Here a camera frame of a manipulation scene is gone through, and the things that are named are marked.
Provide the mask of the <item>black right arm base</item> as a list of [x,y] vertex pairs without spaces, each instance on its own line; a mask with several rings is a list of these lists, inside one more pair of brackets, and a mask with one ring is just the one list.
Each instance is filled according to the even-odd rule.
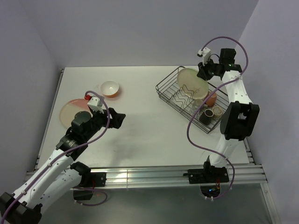
[[229,182],[227,169],[216,168],[209,161],[204,162],[203,168],[187,170],[183,176],[188,177],[189,184],[200,184],[201,193],[209,198],[218,197],[221,183]]

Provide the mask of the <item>green and cream plate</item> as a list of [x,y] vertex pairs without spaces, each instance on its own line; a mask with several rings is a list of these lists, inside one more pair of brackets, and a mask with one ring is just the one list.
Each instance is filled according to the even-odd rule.
[[183,68],[178,72],[177,83],[185,95],[192,99],[204,99],[209,91],[208,82],[197,77],[198,71]]

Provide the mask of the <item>dark brown tumbler cup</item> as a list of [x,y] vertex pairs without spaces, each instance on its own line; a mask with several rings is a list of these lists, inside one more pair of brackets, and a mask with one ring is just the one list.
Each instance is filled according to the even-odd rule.
[[209,125],[211,123],[211,120],[213,118],[214,114],[211,109],[205,109],[203,113],[199,117],[199,121],[204,125]]

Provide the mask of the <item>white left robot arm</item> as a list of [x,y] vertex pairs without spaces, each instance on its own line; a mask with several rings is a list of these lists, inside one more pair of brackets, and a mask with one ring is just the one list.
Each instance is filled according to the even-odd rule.
[[49,159],[21,187],[0,197],[1,223],[36,224],[47,206],[67,190],[86,186],[92,179],[91,169],[77,158],[93,142],[101,128],[119,129],[126,115],[114,108],[102,112],[78,112]]

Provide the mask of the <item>pink and cream plate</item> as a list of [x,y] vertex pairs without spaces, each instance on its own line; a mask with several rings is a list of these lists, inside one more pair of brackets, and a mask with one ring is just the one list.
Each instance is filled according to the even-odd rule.
[[62,107],[59,113],[59,120],[64,128],[68,129],[71,126],[71,122],[78,112],[87,111],[90,113],[87,102],[83,98],[73,99]]

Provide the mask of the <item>speckled beige cup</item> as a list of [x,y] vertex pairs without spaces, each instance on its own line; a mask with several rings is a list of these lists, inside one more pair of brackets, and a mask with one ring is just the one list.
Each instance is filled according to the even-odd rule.
[[212,111],[214,114],[214,116],[213,116],[214,120],[219,120],[223,115],[223,109],[219,106],[214,106],[212,108]]

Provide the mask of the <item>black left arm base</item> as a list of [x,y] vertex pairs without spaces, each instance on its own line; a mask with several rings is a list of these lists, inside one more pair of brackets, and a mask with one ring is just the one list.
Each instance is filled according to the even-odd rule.
[[71,164],[70,169],[76,171],[79,174],[79,184],[74,187],[73,199],[76,203],[83,206],[97,206],[107,201],[108,195],[104,194],[104,200],[97,204],[86,204],[84,201],[91,200],[94,192],[97,191],[97,187],[105,187],[107,173],[106,172],[92,172],[92,169],[81,162],[75,162]]

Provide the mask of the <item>clear drinking glass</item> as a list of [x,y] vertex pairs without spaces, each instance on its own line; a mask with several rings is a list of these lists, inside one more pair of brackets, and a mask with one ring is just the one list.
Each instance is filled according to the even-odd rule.
[[202,100],[201,99],[194,99],[191,105],[191,108],[189,110],[191,115],[194,115],[197,111],[197,109],[200,107],[200,105],[202,104]]

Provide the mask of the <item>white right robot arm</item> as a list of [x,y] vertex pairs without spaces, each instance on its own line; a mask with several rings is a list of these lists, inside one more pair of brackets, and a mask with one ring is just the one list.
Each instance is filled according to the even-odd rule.
[[221,49],[218,63],[212,59],[211,50],[204,47],[198,51],[202,62],[198,64],[197,77],[206,81],[213,77],[219,77],[223,82],[215,90],[225,87],[228,95],[229,105],[224,112],[220,122],[221,137],[216,149],[208,157],[211,166],[202,170],[203,179],[212,182],[218,177],[217,168],[227,165],[228,159],[240,141],[249,137],[254,129],[260,108],[249,98],[242,75],[247,69],[241,68],[235,63],[235,49]]

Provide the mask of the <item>orange and white bowl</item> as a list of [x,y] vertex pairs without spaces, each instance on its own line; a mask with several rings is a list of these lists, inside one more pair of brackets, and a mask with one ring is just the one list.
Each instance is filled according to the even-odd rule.
[[108,98],[116,97],[118,95],[119,89],[119,84],[112,80],[105,81],[100,86],[100,92],[103,96]]

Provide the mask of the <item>pink ceramic mug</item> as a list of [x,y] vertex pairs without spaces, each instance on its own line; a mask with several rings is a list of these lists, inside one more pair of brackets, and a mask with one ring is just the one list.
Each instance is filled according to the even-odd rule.
[[208,106],[208,107],[213,107],[216,103],[216,100],[217,100],[217,94],[214,93],[212,96],[209,97],[209,95],[211,94],[212,92],[209,91],[206,98],[208,98],[208,100],[205,102],[205,104]]

